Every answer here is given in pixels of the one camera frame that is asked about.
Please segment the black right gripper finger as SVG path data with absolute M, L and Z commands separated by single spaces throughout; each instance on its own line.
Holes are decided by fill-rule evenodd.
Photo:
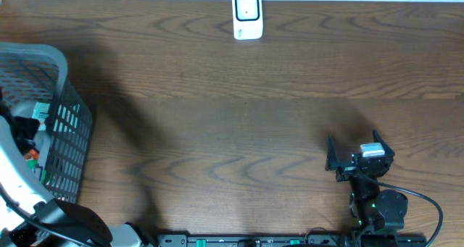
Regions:
M 384 154 L 386 157 L 393 158 L 395 156 L 394 151 L 391 147 L 383 140 L 383 138 L 379 135 L 377 130 L 373 130 L 373 141 L 375 143 L 379 143 L 384 150 Z
M 331 136 L 328 137 L 328 150 L 326 157 L 325 171 L 335 171 L 339 166 L 338 155 Z

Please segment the light blue wet wipes pack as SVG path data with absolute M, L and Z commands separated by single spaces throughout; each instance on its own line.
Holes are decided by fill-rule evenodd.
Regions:
M 39 121 L 38 131 L 45 131 L 46 130 L 46 119 L 49 117 L 49 107 L 50 104 L 43 103 L 43 102 L 36 102 L 32 118 Z

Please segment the green lid jar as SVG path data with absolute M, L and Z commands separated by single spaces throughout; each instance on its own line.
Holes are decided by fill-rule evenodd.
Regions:
M 29 159 L 26 161 L 29 169 L 33 172 L 34 176 L 40 183 L 44 183 L 46 170 L 38 163 L 37 159 Z

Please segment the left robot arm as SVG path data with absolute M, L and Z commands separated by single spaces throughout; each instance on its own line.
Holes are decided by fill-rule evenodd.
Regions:
M 62 200 L 35 177 L 24 155 L 35 149 L 40 122 L 1 105 L 2 246 L 156 246 L 129 222 L 107 226 L 91 209 Z

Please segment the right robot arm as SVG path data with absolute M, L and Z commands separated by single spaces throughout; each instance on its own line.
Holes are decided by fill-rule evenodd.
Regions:
M 327 171 L 334 171 L 338 182 L 348 181 L 352 189 L 349 210 L 359 227 L 341 235 L 338 246 L 398 246 L 397 231 L 405 226 L 407 197 L 392 189 L 381 190 L 378 179 L 390 169 L 395 153 L 373 131 L 373 142 L 360 145 L 351 159 L 341 161 L 333 138 L 328 139 Z

